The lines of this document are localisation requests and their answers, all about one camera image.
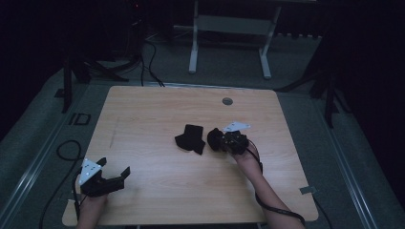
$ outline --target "black object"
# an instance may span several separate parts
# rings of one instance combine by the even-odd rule
[[[221,148],[231,154],[241,155],[245,152],[249,140],[240,131],[226,132],[221,138]]]
[[[221,149],[225,152],[238,155],[243,154],[249,145],[246,135],[242,135],[240,131],[223,134],[218,128],[208,133],[207,141],[213,151]]]
[[[210,131],[208,133],[208,136],[206,137],[206,141],[208,142],[208,145],[211,147],[213,151],[218,151],[220,150],[221,147],[221,138],[224,136],[224,133],[222,133],[218,128],[215,128],[214,130]]]
[[[106,158],[102,158],[97,164],[103,166],[107,163]],[[80,186],[81,193],[91,198],[101,197],[105,194],[113,193],[124,188],[124,179],[131,174],[130,167],[126,168],[120,177],[106,179],[103,178],[102,171],[98,171],[94,176]]]
[[[203,127],[186,124],[184,134],[175,136],[176,144],[186,150],[194,151],[199,155],[203,154],[205,142],[202,140]]]

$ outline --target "gray carpet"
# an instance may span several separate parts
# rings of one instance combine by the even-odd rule
[[[157,54],[153,62],[153,72],[160,80],[170,83],[272,89],[285,86],[301,77],[319,40],[289,37],[276,37],[268,54],[273,77],[262,78],[258,52],[253,48],[242,48],[228,44],[202,42],[198,69],[188,73],[190,42],[188,37],[173,43],[158,42]],[[144,48],[145,60],[152,57],[152,46]],[[22,196],[21,206],[11,215],[9,228],[35,228],[41,212],[61,179],[69,171],[72,162],[60,159],[57,146],[66,140],[77,140],[82,147],[82,155],[92,137],[104,99],[112,85],[139,85],[140,69],[136,68],[123,77],[129,83],[117,83],[102,77],[95,77],[90,85],[74,84],[75,104],[67,114],[62,114],[62,99],[54,98],[62,87],[62,74],[50,78],[30,108],[0,143],[1,196],[0,206],[4,208],[8,200],[14,198],[20,178],[39,154],[48,152],[45,165],[26,196]],[[149,74],[144,76],[145,84],[156,86]],[[317,190],[314,197],[327,212],[333,228],[375,228],[364,227],[352,192],[336,156],[336,147],[330,139],[330,130],[321,117],[324,101],[312,100],[307,95],[310,83],[288,94],[279,94],[292,138],[301,159],[309,185]],[[404,212],[396,202],[386,179],[381,173],[373,152],[351,114],[339,109],[333,115],[334,130],[339,146],[343,149],[353,174],[368,201],[377,228],[405,228]],[[89,125],[69,125],[72,113],[92,116]],[[77,148],[73,143],[62,147],[61,154],[75,157]],[[71,198],[71,179],[65,182],[45,215],[44,228],[65,228],[61,223],[68,198]],[[142,226],[141,228],[252,228],[248,225],[191,225],[191,226]],[[319,212],[319,219],[308,222],[307,228],[329,228],[325,216]]]

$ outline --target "hand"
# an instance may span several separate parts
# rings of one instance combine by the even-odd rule
[[[98,220],[107,204],[108,194],[97,197],[90,198],[86,197],[81,201],[80,204],[80,218],[77,223],[76,228],[80,229],[93,229],[96,227]]]
[[[249,142],[247,149],[259,158],[259,153],[252,143]],[[241,155],[232,154],[232,156],[238,163],[241,170],[244,172],[245,176],[252,181],[254,178],[262,177],[262,171],[256,158],[250,152],[246,150]]]

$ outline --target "black cloth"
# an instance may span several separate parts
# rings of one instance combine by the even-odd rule
[[[194,151],[199,155],[203,154],[205,142],[202,140],[203,127],[186,124],[184,134],[175,136],[176,144],[186,150]]]

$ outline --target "dark background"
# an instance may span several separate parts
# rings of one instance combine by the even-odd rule
[[[211,2],[210,5],[206,1],[202,10],[221,11],[221,6]],[[192,3],[149,1],[144,6],[148,23],[171,39],[174,24],[192,24]],[[102,1],[74,0],[63,5],[62,1],[51,0],[1,0],[0,4],[0,138],[3,138],[46,80],[62,68],[68,44],[77,45],[94,59],[111,59],[114,58],[112,48],[119,42],[113,42],[104,30],[106,21],[101,11],[105,2]],[[405,48],[402,44],[405,9],[401,1],[347,4],[344,1],[284,4],[276,32],[291,33],[293,37],[323,36],[309,64],[310,71],[337,72],[337,86],[404,206],[405,188],[401,182],[405,165]],[[226,13],[244,14],[241,9],[245,7],[253,6],[235,5]],[[258,11],[256,16],[267,17],[265,11]],[[121,18],[123,21],[134,20],[133,14],[125,15],[128,17]]]

